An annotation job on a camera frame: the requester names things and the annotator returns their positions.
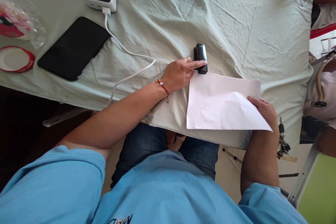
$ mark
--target hand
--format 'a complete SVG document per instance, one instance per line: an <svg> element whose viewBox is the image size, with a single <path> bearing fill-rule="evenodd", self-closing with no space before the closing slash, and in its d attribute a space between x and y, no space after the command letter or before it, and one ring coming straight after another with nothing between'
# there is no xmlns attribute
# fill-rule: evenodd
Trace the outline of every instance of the hand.
<svg viewBox="0 0 336 224"><path fill-rule="evenodd" d="M194 75L194 69L206 65L206 61L192 61L190 57L170 63L161 78L169 93L186 86Z"/></svg>
<svg viewBox="0 0 336 224"><path fill-rule="evenodd" d="M257 110L259 113L263 116L263 118L266 120L266 122L269 124L269 126L272 128L272 130L278 129L278 116L275 112L274 107L272 104L270 104L268 101L264 99L256 99L252 96L248 96L247 99L257 107Z"/></svg>

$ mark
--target smartphone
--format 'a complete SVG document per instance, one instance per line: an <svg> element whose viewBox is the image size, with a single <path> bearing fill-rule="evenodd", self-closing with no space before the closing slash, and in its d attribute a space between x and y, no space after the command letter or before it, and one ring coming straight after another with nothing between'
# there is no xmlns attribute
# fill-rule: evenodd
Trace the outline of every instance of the smartphone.
<svg viewBox="0 0 336 224"><path fill-rule="evenodd" d="M109 38L105 28L79 17L37 65L68 81L76 81Z"/></svg>

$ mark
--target red and white tape roll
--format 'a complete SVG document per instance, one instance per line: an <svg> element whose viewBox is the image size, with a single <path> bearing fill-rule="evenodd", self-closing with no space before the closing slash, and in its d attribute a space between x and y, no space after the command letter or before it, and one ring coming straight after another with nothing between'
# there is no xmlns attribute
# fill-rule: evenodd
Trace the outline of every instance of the red and white tape roll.
<svg viewBox="0 0 336 224"><path fill-rule="evenodd" d="M5 72L21 73L31 69L34 65L34 55L15 46L0 48L0 69Z"/></svg>

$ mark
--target charging cable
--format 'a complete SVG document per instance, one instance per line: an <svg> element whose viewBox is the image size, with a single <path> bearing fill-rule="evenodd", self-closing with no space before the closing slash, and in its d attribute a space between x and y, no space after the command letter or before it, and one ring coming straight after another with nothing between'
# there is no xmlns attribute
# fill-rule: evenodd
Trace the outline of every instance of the charging cable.
<svg viewBox="0 0 336 224"><path fill-rule="evenodd" d="M109 28L108 28L108 26L107 26L107 19L108 19L109 16L111 16L111 10L110 10L109 8L107 8L107 7L103 7L103 13L104 13L104 15L105 15L105 29L106 29L107 32L112 36L112 38L114 38L114 39L118 42L118 44L124 49L125 52L127 52L128 54L133 55L133 56L138 56L138 57L142 57L142 58L146 58L146 59L150 59L150 60L152 60L151 64L149 64L148 66L146 66L146 67L143 68L142 70L140 70L140 71L138 71L138 72L132 74L131 76L128 76L128 77L125 78L125 79L122 79L121 81L118 81L118 82L114 85L114 87L113 87L113 89L112 89L112 94L111 94L110 100L108 101L108 104L107 104L107 105L109 106L109 105L111 104L112 100L113 100L114 92L116 91L117 86L118 86L120 83L122 83L122 82L124 82L124 81L126 81L126 80L128 80L128 79L130 79L130 78L132 78L132 77L134 77L134 76L136 76L136 75L142 73L143 71L147 70L148 68L150 68L150 67L155 63L155 59L152 58L152 57L146 56L146 55L136 54L136 53L132 53L132 52L128 51L128 50L127 50L127 49L120 43L120 41L119 41L119 40L118 40L118 39L117 39L117 38L110 32L110 30L109 30Z"/></svg>

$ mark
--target white paper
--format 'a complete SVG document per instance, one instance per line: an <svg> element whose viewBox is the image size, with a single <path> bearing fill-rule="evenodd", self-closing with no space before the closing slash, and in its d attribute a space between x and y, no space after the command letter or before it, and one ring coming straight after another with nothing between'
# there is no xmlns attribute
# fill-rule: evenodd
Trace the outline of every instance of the white paper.
<svg viewBox="0 0 336 224"><path fill-rule="evenodd" d="M269 130L247 96L260 97L259 80L195 73L189 84L187 129Z"/></svg>

